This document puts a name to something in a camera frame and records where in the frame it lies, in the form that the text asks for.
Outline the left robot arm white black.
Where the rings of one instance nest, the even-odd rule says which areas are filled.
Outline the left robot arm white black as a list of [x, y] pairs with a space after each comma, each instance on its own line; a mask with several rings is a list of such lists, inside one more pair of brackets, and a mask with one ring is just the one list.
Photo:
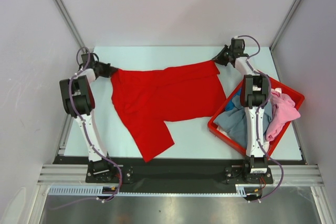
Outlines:
[[108, 183], [121, 178], [120, 168], [110, 159], [95, 123], [95, 99], [91, 84], [99, 77], [109, 78], [117, 68], [103, 63], [94, 52], [76, 55], [82, 62], [78, 71], [69, 79], [59, 81], [65, 112], [77, 122], [88, 149], [87, 183]]

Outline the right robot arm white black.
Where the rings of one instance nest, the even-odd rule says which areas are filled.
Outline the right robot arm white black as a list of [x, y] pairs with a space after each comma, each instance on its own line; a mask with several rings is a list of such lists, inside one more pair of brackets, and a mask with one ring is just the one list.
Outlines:
[[[245, 51], [245, 38], [252, 39], [258, 47], [256, 53], [249, 55]], [[268, 155], [264, 148], [264, 111], [271, 92], [269, 77], [256, 70], [249, 62], [260, 53], [259, 42], [250, 35], [238, 35], [231, 39], [230, 45], [212, 58], [222, 66], [231, 64], [243, 76], [240, 103], [247, 119], [247, 150], [243, 166], [237, 174], [239, 182], [257, 184], [267, 176]]]

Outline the red t-shirt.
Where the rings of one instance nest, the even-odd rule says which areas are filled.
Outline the red t-shirt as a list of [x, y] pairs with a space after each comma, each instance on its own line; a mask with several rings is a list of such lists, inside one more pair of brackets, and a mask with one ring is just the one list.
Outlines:
[[174, 145], [166, 122], [210, 117], [226, 95], [209, 60], [164, 70], [118, 69], [111, 77], [112, 103], [145, 162]]

